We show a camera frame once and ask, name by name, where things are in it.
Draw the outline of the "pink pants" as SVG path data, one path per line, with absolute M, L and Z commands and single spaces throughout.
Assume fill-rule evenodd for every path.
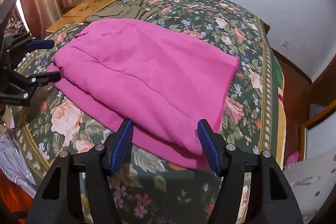
M 239 59 L 186 34 L 135 19 L 89 24 L 51 59 L 56 87 L 115 131 L 134 124 L 132 142 L 170 163 L 208 170 L 197 136 L 221 119 Z

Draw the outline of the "brown cardboard box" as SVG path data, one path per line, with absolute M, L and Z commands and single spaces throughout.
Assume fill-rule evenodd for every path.
M 66 12 L 60 19 L 53 23 L 47 32 L 55 32 L 62 26 L 67 24 L 79 24 L 84 22 L 86 18 L 99 11 L 100 9 L 110 5 L 111 3 L 119 0 L 84 0 L 76 7 Z

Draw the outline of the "olive green pants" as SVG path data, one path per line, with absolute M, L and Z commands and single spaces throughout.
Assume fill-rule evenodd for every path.
M 157 7 L 151 8 L 148 2 L 144 0 L 135 0 L 128 3 L 116 1 L 90 15 L 86 18 L 86 20 L 84 20 L 84 22 L 90 24 L 95 21 L 112 18 L 137 19 L 145 21 L 151 17 L 157 9 Z

